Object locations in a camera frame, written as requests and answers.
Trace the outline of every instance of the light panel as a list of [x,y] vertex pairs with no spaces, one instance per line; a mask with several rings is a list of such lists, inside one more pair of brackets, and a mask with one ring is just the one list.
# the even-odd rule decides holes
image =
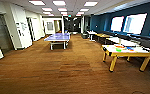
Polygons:
[[48,16],[55,16],[54,14],[48,14]]
[[42,1],[29,1],[29,2],[34,5],[45,5],[45,3],[43,3]]
[[86,2],[84,6],[95,6],[98,2]]
[[67,14],[67,12],[61,12],[61,14]]
[[80,9],[80,11],[88,11],[89,9]]
[[64,1],[53,1],[56,6],[64,6],[66,3]]
[[42,8],[44,11],[52,11],[51,8]]
[[66,8],[58,8],[59,11],[67,11]]
[[78,12],[77,14],[84,14],[84,12]]
[[68,16],[67,14],[63,14],[63,16]]
[[50,12],[43,12],[44,14],[51,14]]
[[76,16],[81,16],[81,14],[76,14]]

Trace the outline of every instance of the white table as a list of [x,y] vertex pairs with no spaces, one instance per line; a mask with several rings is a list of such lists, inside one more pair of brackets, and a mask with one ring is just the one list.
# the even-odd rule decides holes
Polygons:
[[95,40],[93,40],[93,35],[95,35],[95,34],[97,34],[97,33],[94,32],[94,31],[87,31],[87,32],[88,32],[88,34],[89,34],[90,41],[95,41]]

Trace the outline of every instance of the gray door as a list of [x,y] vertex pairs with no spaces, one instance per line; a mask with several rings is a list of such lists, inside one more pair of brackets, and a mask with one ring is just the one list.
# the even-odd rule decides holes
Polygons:
[[0,15],[0,49],[3,54],[14,49],[3,15]]

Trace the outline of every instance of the window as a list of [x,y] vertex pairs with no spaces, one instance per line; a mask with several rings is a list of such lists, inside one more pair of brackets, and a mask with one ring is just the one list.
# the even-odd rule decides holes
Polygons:
[[127,16],[123,32],[140,34],[147,14]]
[[121,31],[123,19],[124,19],[124,16],[114,17],[112,19],[111,30],[112,31]]

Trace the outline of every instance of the table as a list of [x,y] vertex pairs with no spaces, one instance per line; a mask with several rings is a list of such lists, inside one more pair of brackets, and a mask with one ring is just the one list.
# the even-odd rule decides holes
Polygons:
[[137,43],[134,43],[134,42],[131,42],[131,41],[128,41],[128,40],[124,40],[124,39],[121,39],[121,38],[118,38],[118,37],[111,37],[111,38],[106,38],[106,39],[110,40],[112,42],[124,45],[124,46],[140,46]]
[[88,34],[89,34],[89,37],[90,37],[90,41],[95,41],[95,40],[93,40],[93,35],[95,35],[95,34],[97,34],[96,32],[94,32],[94,31],[87,31],[88,32]]
[[98,36],[98,41],[100,38],[105,38],[104,40],[104,44],[106,44],[106,38],[110,38],[110,35],[106,35],[106,34],[95,34],[96,36]]
[[50,41],[51,50],[53,50],[54,44],[63,44],[64,49],[66,49],[66,45],[68,45],[69,40],[70,33],[56,33],[44,39],[44,41]]
[[145,70],[150,60],[150,50],[148,51],[144,50],[142,47],[130,47],[126,49],[123,47],[122,48],[116,47],[115,45],[102,45],[101,48],[104,51],[103,62],[105,62],[107,55],[113,57],[113,60],[111,62],[111,66],[109,69],[110,72],[113,72],[117,57],[119,56],[128,57],[127,61],[130,60],[130,57],[145,57],[144,62],[142,63],[140,67],[140,71],[142,72]]

